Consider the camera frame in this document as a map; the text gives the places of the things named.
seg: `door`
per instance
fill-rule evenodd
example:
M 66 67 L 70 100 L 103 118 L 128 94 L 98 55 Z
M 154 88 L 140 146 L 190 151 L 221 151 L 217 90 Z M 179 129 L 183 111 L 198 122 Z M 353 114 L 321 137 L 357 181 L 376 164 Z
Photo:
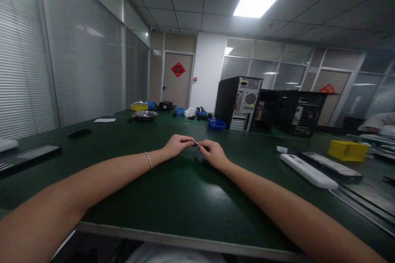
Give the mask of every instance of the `door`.
M 319 92 L 321 88 L 324 88 L 328 84 L 331 84 L 335 92 L 341 94 L 347 84 L 349 77 L 350 73 L 321 70 L 313 91 Z M 339 95 L 327 96 L 324 107 L 321 111 L 320 119 L 318 120 L 318 125 L 328 126 L 339 99 Z
M 185 69 L 181 75 L 177 75 L 172 68 L 180 63 Z M 192 55 L 179 55 L 167 53 L 165 55 L 165 72 L 163 75 L 163 101 L 173 102 L 178 107 L 188 108 L 189 87 L 191 85 Z

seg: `computer tower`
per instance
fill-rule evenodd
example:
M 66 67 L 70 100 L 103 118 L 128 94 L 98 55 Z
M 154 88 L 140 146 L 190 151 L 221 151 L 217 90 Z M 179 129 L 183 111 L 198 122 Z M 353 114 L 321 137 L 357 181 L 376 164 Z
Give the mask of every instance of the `computer tower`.
M 326 97 L 322 92 L 282 91 L 275 125 L 289 134 L 311 137 Z
M 279 90 L 264 89 L 259 91 L 251 121 L 251 129 L 265 130 L 267 132 L 272 130 L 274 119 L 278 113 L 281 92 Z
M 248 132 L 263 79 L 236 76 L 218 84 L 214 115 L 229 130 Z

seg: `left hand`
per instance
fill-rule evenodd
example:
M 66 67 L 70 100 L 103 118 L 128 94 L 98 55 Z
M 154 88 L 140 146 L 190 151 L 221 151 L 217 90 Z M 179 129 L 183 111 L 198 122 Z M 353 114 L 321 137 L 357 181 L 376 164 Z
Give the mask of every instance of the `left hand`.
M 180 154 L 182 150 L 193 146 L 194 143 L 191 141 L 194 140 L 195 140 L 194 138 L 188 136 L 180 136 L 175 134 L 170 138 L 166 146 L 163 147 L 163 150 L 166 152 L 166 155 L 169 158 L 172 158 Z

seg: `right hand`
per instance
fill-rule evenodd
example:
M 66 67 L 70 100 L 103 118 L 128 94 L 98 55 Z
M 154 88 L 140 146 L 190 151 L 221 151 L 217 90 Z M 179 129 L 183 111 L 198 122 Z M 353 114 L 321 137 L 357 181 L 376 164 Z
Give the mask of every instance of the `right hand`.
M 203 154 L 205 159 L 215 167 L 216 169 L 223 169 L 227 165 L 230 164 L 230 161 L 226 158 L 225 153 L 220 144 L 217 142 L 213 142 L 210 140 L 204 140 L 202 142 L 198 142 L 198 149 Z

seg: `hand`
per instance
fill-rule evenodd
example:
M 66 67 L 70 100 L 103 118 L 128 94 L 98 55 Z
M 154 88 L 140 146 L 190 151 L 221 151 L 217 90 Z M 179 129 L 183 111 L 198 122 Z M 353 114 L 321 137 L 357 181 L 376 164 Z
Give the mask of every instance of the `hand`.
M 221 145 L 217 142 L 204 140 L 202 142 L 198 142 L 198 144 L 199 151 L 203 154 L 205 159 L 207 159 L 208 162 L 216 169 L 221 170 L 228 164 L 230 164 L 230 161 L 226 158 Z
M 194 145 L 194 138 L 188 136 L 180 136 L 180 135 L 172 135 L 170 140 L 167 142 L 166 146 L 163 147 L 163 151 L 165 151 L 168 158 L 172 158 L 180 154 L 180 152 L 188 147 Z

